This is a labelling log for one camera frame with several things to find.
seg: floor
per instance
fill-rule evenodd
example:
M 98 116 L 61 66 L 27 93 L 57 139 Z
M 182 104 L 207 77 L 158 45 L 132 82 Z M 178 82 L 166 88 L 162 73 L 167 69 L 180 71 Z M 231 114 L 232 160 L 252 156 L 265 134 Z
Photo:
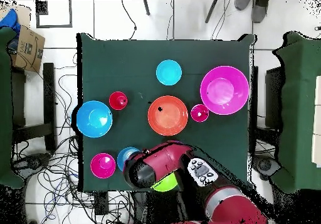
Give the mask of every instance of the floor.
M 218 0 L 208 24 L 204 23 L 207 12 L 213 0 L 175 0 L 174 30 L 175 39 L 195 39 L 209 40 L 214 32 L 214 39 L 218 40 L 237 40 L 243 34 L 255 34 L 258 40 L 255 44 L 254 63 L 259 66 L 259 88 L 258 88 L 258 115 L 265 115 L 265 73 L 271 68 L 280 66 L 278 59 L 272 54 L 272 50 L 281 47 L 283 34 L 287 31 L 299 31 L 304 35 L 315 38 L 320 35 L 320 31 L 315 31 L 316 26 L 321 26 L 321 18 L 317 12 L 317 5 L 309 0 L 270 0 L 267 10 L 267 17 L 260 24 L 251 22 L 251 5 L 244 11 L 237 11 L 234 0 L 230 0 L 226 10 L 224 25 L 220 29 L 221 22 L 215 30 L 220 17 L 224 11 L 224 0 Z M 123 40 L 132 36 L 134 25 L 129 20 L 122 7 L 121 0 L 72 0 L 72 28 L 36 28 L 35 1 L 16 1 L 18 4 L 31 8 L 30 28 L 46 38 L 45 49 L 43 52 L 43 62 L 53 62 L 56 72 L 56 91 L 70 105 L 69 113 L 76 105 L 76 75 L 73 57 L 76 53 L 76 34 L 78 32 L 88 33 L 100 40 Z M 124 5 L 130 17 L 137 25 L 137 31 L 133 39 L 136 40 L 165 40 L 172 39 L 172 16 L 171 0 L 148 0 L 150 16 L 146 15 L 143 0 L 124 0 Z M 48 0 L 47 16 L 40 16 L 40 25 L 60 25 L 69 23 L 68 0 Z M 27 82 L 25 87 L 25 117 L 26 124 L 39 124 L 43 122 L 43 82 L 42 79 L 33 72 L 26 72 Z M 70 97 L 58 86 L 58 79 L 61 86 L 71 95 Z M 56 123 L 58 142 L 66 139 L 74 132 L 70 128 L 61 128 L 64 122 L 64 109 L 59 101 L 56 106 Z M 258 124 L 264 126 L 264 118 L 258 118 Z M 24 151 L 25 154 L 33 152 L 45 152 L 43 138 L 32 139 L 29 147 Z M 26 143 L 21 143 L 18 149 L 22 149 Z M 62 156 L 67 152 L 66 145 L 59 148 L 57 156 Z M 76 161 L 72 166 L 78 169 Z M 57 187 L 59 180 L 51 186 L 51 180 L 58 179 L 58 174 L 40 174 L 33 176 L 29 183 L 26 193 L 26 211 L 30 220 L 42 222 L 50 211 L 53 204 L 49 190 Z M 262 181 L 258 173 L 252 171 L 251 180 L 256 185 L 257 192 L 269 202 L 273 202 L 271 186 L 268 182 Z M 63 224 L 93 224 L 87 217 L 91 209 L 85 211 L 80 205 L 73 208 L 64 205 L 63 198 L 59 206 L 53 209 L 44 224 L 62 224 L 63 219 L 69 214 Z M 126 220 L 126 211 L 122 214 L 122 220 Z

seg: orange bowl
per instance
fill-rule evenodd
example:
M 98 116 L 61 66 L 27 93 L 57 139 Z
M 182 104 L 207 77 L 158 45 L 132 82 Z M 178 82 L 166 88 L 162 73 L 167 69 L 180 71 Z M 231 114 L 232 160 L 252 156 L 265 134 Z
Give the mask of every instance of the orange bowl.
M 147 118 L 156 133 L 162 136 L 174 136 L 185 128 L 188 112 L 180 99 L 162 96 L 150 105 Z

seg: bowl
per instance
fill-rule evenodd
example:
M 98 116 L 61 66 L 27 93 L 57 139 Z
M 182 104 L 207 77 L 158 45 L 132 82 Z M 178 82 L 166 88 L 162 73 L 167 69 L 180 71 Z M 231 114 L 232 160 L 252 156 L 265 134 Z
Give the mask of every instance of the bowl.
M 101 137 L 112 126 L 112 112 L 102 102 L 85 102 L 78 110 L 76 124 L 78 130 L 87 137 Z
M 128 160 L 131 154 L 139 151 L 140 150 L 137 149 L 136 147 L 126 147 L 125 149 L 122 149 L 117 156 L 117 166 L 119 170 L 123 171 L 125 161 Z
M 204 104 L 197 104 L 191 109 L 191 117 L 196 122 L 204 122 L 209 115 L 209 110 Z
M 90 163 L 93 175 L 100 179 L 111 177 L 116 170 L 116 162 L 110 154 L 99 153 Z
M 156 77 L 163 85 L 175 85 L 182 77 L 182 68 L 176 61 L 162 61 L 156 68 Z
M 126 107 L 128 99 L 126 95 L 121 91 L 116 91 L 109 97 L 109 105 L 114 110 L 122 110 Z
M 185 104 L 177 97 L 162 96 L 150 105 L 147 119 L 156 133 L 174 136 L 185 128 L 188 112 Z
M 162 178 L 160 181 L 156 182 L 153 186 L 151 186 L 151 188 L 158 192 L 167 192 L 174 189 L 176 186 L 177 180 L 175 174 L 171 173 Z
M 215 114 L 229 115 L 239 111 L 248 100 L 249 85 L 245 75 L 230 66 L 216 67 L 202 80 L 201 99 Z

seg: pink bowl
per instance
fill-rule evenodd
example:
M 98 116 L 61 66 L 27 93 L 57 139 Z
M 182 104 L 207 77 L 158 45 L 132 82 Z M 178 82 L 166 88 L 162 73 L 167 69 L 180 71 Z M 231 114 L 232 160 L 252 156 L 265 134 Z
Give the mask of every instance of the pink bowl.
M 191 109 L 192 119 L 196 122 L 204 122 L 209 115 L 209 110 L 204 104 L 197 104 Z
M 110 154 L 100 153 L 90 163 L 93 175 L 100 179 L 111 177 L 116 170 L 116 162 Z
M 121 91 L 116 91 L 109 97 L 109 104 L 114 110 L 122 110 L 127 105 L 127 97 Z
M 248 100 L 249 85 L 244 74 L 234 67 L 221 66 L 209 71 L 202 80 L 201 99 L 215 114 L 229 115 Z

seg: blue bowl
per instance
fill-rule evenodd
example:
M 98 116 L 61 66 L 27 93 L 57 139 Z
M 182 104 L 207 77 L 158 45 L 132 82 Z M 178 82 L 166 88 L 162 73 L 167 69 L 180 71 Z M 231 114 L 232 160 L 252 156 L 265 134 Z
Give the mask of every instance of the blue bowl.
M 117 156 L 117 166 L 119 170 L 123 171 L 125 161 L 130 157 L 134 152 L 140 151 L 136 147 L 126 147 L 122 149 Z
M 79 131 L 88 137 L 101 137 L 112 126 L 113 117 L 110 109 L 102 102 L 85 102 L 78 110 L 76 123 Z
M 176 61 L 162 61 L 157 66 L 156 77 L 163 85 L 175 85 L 182 77 L 182 68 Z

